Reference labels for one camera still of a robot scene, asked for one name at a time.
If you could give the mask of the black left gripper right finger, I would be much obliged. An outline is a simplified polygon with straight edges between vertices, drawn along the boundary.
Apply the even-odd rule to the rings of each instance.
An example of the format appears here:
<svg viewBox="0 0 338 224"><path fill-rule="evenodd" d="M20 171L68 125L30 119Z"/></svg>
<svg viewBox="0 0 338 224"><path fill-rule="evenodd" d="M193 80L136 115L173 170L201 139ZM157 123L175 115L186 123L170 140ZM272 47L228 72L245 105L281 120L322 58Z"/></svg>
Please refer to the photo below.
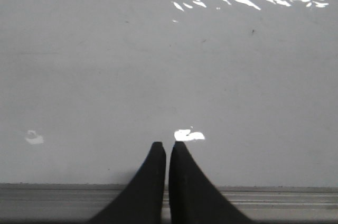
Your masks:
<svg viewBox="0 0 338 224"><path fill-rule="evenodd" d="M175 142L169 169L172 223L254 223L208 180L184 142Z"/></svg>

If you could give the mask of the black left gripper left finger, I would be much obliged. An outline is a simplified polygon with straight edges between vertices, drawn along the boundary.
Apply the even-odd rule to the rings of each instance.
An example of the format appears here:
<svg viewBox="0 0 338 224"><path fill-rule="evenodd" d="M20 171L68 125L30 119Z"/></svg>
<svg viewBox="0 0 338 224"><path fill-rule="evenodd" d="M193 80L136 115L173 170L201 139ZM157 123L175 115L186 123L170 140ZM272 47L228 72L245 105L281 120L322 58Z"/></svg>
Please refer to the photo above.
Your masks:
<svg viewBox="0 0 338 224"><path fill-rule="evenodd" d="M165 171L163 144L153 142L132 180L87 223L161 223Z"/></svg>

